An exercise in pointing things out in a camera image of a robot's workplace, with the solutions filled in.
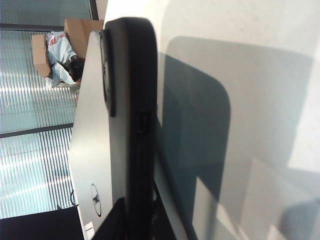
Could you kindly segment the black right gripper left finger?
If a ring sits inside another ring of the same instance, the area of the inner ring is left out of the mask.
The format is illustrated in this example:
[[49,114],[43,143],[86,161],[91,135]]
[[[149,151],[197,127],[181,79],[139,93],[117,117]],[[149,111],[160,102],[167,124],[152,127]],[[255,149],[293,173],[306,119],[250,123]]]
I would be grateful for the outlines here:
[[119,198],[96,232],[97,240],[125,239],[125,199]]

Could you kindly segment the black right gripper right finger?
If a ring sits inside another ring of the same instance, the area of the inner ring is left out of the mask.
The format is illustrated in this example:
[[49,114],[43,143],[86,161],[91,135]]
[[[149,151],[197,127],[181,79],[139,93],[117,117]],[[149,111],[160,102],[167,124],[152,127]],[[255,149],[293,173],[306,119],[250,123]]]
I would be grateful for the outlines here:
[[152,217],[152,239],[174,240],[175,234],[156,185],[154,185],[153,209],[154,212]]

